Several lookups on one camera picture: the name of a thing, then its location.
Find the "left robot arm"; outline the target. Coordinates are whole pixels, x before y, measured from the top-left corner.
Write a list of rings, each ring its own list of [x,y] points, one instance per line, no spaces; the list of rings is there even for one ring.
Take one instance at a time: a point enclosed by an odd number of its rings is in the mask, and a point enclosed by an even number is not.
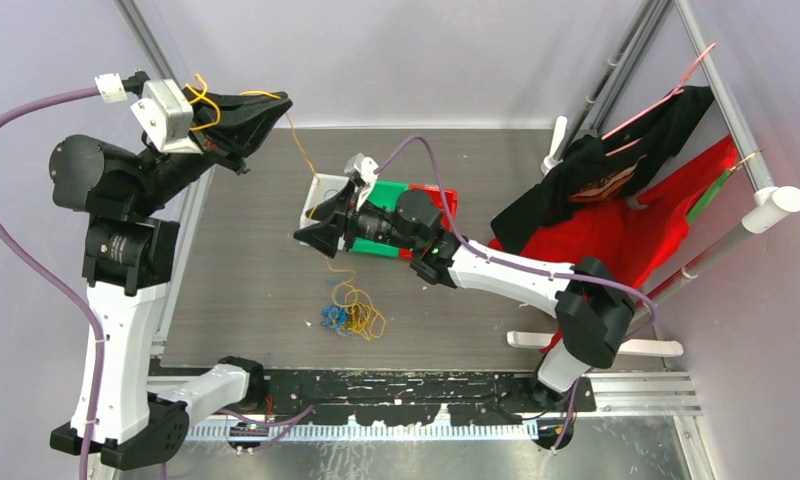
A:
[[[284,91],[192,94],[157,81],[131,107],[143,151],[86,135],[57,145],[49,161],[53,200],[89,217],[82,275],[98,326],[89,334],[84,390],[71,420],[52,432],[52,448],[79,456],[89,440],[105,465],[134,470],[169,461],[209,415],[264,406],[263,366],[235,356],[181,387],[148,390],[180,230],[156,212],[214,166],[244,173],[246,158],[291,105]]]

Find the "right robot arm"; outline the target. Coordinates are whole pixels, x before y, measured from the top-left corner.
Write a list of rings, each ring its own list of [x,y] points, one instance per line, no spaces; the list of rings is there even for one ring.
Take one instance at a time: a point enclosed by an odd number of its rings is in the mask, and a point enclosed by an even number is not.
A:
[[[329,258],[358,240],[408,250],[411,269],[429,284],[497,294],[554,317],[559,337],[530,386],[541,409],[558,409],[584,373],[614,363],[635,307],[601,261],[547,263],[491,250],[445,228],[443,211],[423,190],[403,192],[394,209],[358,206],[355,196],[347,184],[318,204],[294,239]]]

